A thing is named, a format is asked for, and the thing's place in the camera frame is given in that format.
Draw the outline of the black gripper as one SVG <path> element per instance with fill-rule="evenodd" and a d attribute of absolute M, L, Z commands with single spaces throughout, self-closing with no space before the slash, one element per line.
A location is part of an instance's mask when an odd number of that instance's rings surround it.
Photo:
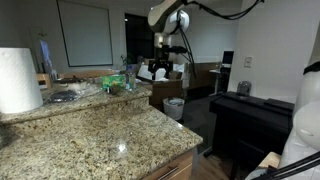
<path fill-rule="evenodd" d="M 169 54 L 183 54 L 187 49 L 182 46 L 163 45 L 161 48 L 155 48 L 155 60 L 148 64 L 148 71 L 152 74 L 152 79 L 156 78 L 156 72 L 163 68 L 165 70 L 165 78 L 169 77 L 169 73 L 173 70 L 173 63 L 169 61 Z"/>

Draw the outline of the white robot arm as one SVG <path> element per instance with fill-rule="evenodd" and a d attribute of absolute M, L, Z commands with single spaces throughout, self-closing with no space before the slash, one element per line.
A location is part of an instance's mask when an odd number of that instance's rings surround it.
<path fill-rule="evenodd" d="M 320 180 L 320 0 L 243 0 L 240 11 L 223 14 L 199 0 L 162 0 L 148 14 L 151 30 L 164 38 L 181 23 L 178 13 L 195 5 L 239 23 L 231 88 L 242 77 L 258 97 L 294 102 L 292 129 L 276 172 L 258 180 Z"/>

